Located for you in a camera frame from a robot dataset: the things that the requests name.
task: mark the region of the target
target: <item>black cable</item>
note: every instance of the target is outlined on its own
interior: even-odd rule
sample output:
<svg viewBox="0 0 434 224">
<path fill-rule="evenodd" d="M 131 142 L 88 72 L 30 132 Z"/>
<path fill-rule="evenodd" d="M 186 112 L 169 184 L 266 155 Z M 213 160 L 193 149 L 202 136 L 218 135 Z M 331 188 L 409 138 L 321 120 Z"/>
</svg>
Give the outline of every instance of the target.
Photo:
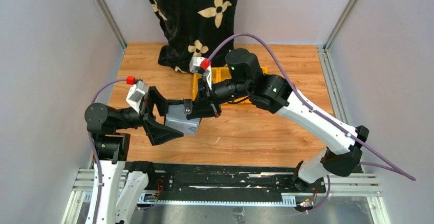
<svg viewBox="0 0 434 224">
<path fill-rule="evenodd" d="M 231 105 L 236 105 L 236 104 L 240 104 L 241 102 L 243 102 L 243 101 L 246 101 L 246 100 L 248 100 L 249 99 L 249 97 L 248 96 L 246 96 L 245 98 L 243 98 L 243 99 L 241 99 L 241 100 L 238 100 L 238 101 L 228 101 L 228 104 L 231 104 Z"/>
</svg>

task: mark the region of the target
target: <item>wooden tabletop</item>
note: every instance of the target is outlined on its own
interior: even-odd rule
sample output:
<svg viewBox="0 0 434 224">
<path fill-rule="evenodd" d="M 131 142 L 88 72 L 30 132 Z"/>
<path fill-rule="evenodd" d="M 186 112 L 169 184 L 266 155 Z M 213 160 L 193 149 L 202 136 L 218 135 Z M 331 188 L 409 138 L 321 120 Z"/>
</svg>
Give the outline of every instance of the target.
<svg viewBox="0 0 434 224">
<path fill-rule="evenodd" d="M 118 78 L 136 76 L 156 86 L 166 99 L 191 98 L 193 78 L 157 64 L 161 43 L 130 43 Z M 270 74 L 280 74 L 261 45 L 238 45 L 258 56 Z M 325 111 L 332 113 L 324 76 L 315 46 L 270 45 L 295 86 Z M 115 108 L 125 102 L 129 85 L 118 83 L 109 102 Z M 163 163 L 296 166 L 318 154 L 324 144 L 297 124 L 253 105 L 222 105 L 219 118 L 205 118 L 196 136 L 185 136 L 151 146 L 144 130 L 129 129 L 129 161 Z"/>
</svg>

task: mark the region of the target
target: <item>orange basket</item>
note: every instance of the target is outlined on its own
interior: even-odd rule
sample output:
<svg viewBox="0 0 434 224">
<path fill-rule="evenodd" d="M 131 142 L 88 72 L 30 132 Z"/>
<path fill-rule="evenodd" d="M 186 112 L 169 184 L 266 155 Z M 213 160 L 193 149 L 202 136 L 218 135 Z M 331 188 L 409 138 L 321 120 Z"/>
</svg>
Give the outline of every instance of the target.
<svg viewBox="0 0 434 224">
<path fill-rule="evenodd" d="M 267 67 L 261 67 L 262 68 L 262 72 L 264 74 L 268 74 L 268 68 Z M 227 67 L 213 67 L 211 68 L 212 71 L 212 82 L 213 83 L 217 83 L 217 82 L 221 82 L 224 81 L 226 79 L 230 79 L 230 73 L 229 73 L 229 69 Z M 196 98 L 196 94 L 198 93 L 198 82 L 197 80 L 199 78 L 202 78 L 201 75 L 199 74 L 194 74 L 193 75 L 193 89 L 192 89 L 192 95 L 193 95 L 193 100 Z M 245 100 L 239 104 L 251 104 L 250 100 Z"/>
</svg>

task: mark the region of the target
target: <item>red cable connector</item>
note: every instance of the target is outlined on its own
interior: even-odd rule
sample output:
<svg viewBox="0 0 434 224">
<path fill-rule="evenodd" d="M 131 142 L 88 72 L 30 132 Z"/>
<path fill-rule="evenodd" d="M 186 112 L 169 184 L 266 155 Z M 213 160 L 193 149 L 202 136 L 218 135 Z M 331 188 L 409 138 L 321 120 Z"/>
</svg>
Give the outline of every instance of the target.
<svg viewBox="0 0 434 224">
<path fill-rule="evenodd" d="M 211 61 L 208 61 L 208 58 L 205 58 L 205 59 L 201 62 L 201 67 L 202 67 L 202 69 L 204 69 L 204 70 L 206 70 L 210 65 L 211 65 Z"/>
<path fill-rule="evenodd" d="M 136 78 L 133 76 L 127 76 L 126 78 L 126 84 L 134 85 L 136 83 Z"/>
</svg>

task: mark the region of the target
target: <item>gray object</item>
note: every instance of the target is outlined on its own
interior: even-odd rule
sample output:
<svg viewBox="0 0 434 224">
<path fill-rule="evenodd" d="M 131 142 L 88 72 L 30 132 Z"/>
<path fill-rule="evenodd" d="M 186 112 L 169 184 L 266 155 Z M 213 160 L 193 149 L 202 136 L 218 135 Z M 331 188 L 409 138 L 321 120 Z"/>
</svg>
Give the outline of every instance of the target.
<svg viewBox="0 0 434 224">
<path fill-rule="evenodd" d="M 179 104 L 168 107 L 164 125 L 181 131 L 184 135 L 195 136 L 200 122 L 200 118 L 188 120 L 187 114 L 184 113 L 184 105 Z"/>
</svg>

